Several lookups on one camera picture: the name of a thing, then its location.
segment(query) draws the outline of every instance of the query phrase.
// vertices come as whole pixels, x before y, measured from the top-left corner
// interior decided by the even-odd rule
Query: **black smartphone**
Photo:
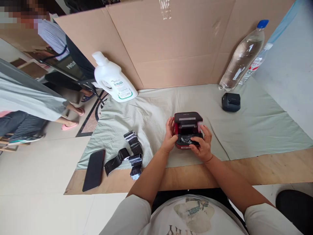
[[[102,181],[103,162],[105,149],[94,152],[90,155],[82,191],[98,187]]]

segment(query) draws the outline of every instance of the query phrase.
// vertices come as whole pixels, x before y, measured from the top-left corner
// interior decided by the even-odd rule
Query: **tape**
[[[133,152],[133,156],[129,157],[129,162],[133,167],[130,172],[130,177],[133,180],[137,180],[141,175],[142,167],[142,148],[140,142],[134,131],[130,131],[124,135],[125,140],[129,143],[130,149]]]
[[[142,148],[140,142],[134,131],[130,131],[124,135],[125,140],[129,143],[130,149],[134,155],[142,154]]]
[[[133,180],[137,180],[142,172],[142,148],[134,131],[126,133],[124,138],[129,143],[133,156],[130,156],[126,148],[119,150],[115,158],[104,164],[105,173],[108,176],[114,169],[119,167],[123,161],[128,160],[132,166],[130,176]]]
[[[130,177],[133,180],[137,180],[141,175],[141,166],[142,166],[142,154],[137,154],[134,156],[130,156],[128,158],[129,162],[131,163],[132,169],[130,172]]]
[[[107,176],[117,167],[122,164],[122,161],[129,158],[129,153],[126,148],[123,148],[118,151],[118,154],[115,158],[109,160],[106,164],[104,164],[105,173]]]

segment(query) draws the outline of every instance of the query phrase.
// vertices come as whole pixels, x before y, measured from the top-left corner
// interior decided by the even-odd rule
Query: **pants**
[[[246,228],[246,224],[243,221],[243,219],[238,215],[238,213],[235,211],[235,209],[231,206],[229,203],[228,197],[223,192],[221,188],[212,188],[212,189],[190,189],[188,190],[173,190],[173,191],[160,191],[156,194],[156,198],[154,199],[154,202],[152,204],[152,211],[151,214],[163,203],[166,201],[177,197],[177,196],[183,196],[186,194],[194,194],[194,195],[201,195],[208,198],[212,198],[220,203],[222,203],[225,207],[227,207],[234,215],[240,220],[242,225]]]
[[[10,141],[31,137],[37,134],[46,120],[23,111],[16,111],[0,118],[0,136],[14,133]]]
[[[87,79],[95,79],[95,68],[78,47],[66,35],[66,44],[72,59]]]
[[[47,73],[45,79],[57,86],[65,87],[74,91],[81,91],[82,87],[74,83],[74,80],[60,72]]]

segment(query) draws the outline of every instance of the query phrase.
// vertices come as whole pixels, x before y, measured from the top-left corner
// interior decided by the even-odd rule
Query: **cardboard backdrop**
[[[56,19],[82,53],[101,51],[137,90],[218,84],[238,43],[262,19],[265,42],[294,0],[158,0],[123,2]]]

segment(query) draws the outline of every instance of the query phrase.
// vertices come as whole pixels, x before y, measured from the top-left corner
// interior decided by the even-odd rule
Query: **person's left hand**
[[[169,117],[165,125],[166,134],[160,147],[166,153],[169,153],[173,149],[175,142],[178,140],[178,136],[174,134],[174,126],[174,117]]]

